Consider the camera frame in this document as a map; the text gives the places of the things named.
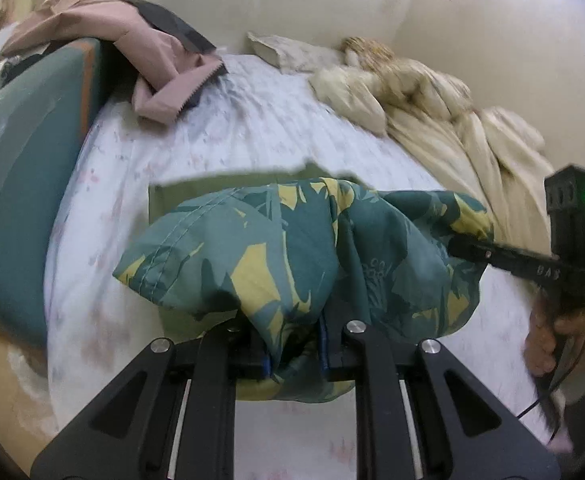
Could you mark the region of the right hand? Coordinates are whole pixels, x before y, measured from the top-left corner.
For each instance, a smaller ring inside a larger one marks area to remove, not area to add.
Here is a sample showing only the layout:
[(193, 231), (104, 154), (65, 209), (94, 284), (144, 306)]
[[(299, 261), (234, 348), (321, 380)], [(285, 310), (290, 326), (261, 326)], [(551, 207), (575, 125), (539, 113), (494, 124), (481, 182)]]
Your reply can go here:
[[(573, 311), (555, 320), (550, 317), (552, 310), (550, 298), (544, 292), (539, 292), (532, 307), (529, 333), (524, 346), (524, 360), (533, 377), (544, 377), (555, 371), (557, 359), (554, 351), (560, 336), (573, 341), (569, 364), (575, 362), (582, 346), (585, 346), (585, 309)], [(569, 404), (585, 396), (585, 350), (559, 390)]]

